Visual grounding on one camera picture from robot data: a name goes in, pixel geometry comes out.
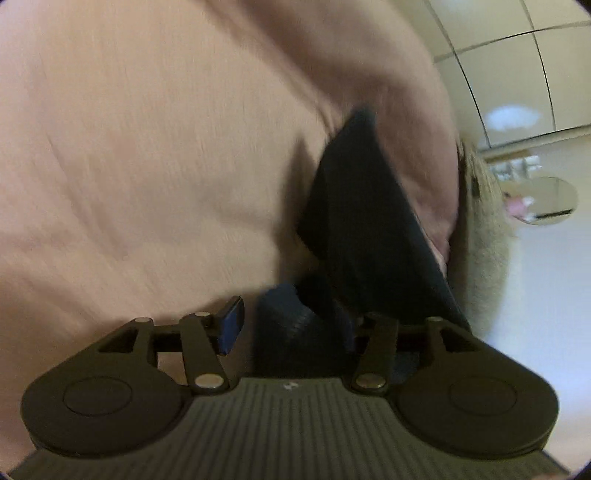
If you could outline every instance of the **white wall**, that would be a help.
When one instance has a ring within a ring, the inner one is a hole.
[[[574,469],[591,458],[591,137],[531,152],[576,187],[579,207],[563,223],[518,228],[489,341],[556,389],[560,417],[547,449]]]

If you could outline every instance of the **wall tile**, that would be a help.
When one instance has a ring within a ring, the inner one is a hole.
[[[459,59],[491,146],[554,130],[544,70],[532,34],[475,48]]]
[[[456,50],[531,31],[519,0],[430,2]]]
[[[591,26],[536,33],[556,129],[591,124]]]
[[[484,127],[468,83],[455,56],[437,62],[437,68],[452,102],[456,124],[463,138],[469,139],[478,148],[488,148]]]
[[[525,4],[536,30],[591,20],[575,0],[525,0]]]

